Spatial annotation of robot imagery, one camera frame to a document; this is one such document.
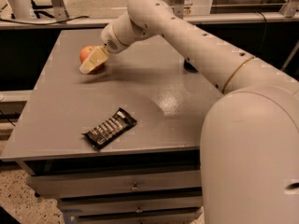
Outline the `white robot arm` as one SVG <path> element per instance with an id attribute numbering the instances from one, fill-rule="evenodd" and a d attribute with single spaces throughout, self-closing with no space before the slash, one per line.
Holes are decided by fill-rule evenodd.
<path id="1" fill-rule="evenodd" d="M 299 82 L 178 18 L 162 0 L 128 0 L 80 71 L 160 35 L 222 93 L 200 153 L 205 224 L 299 224 Z"/>

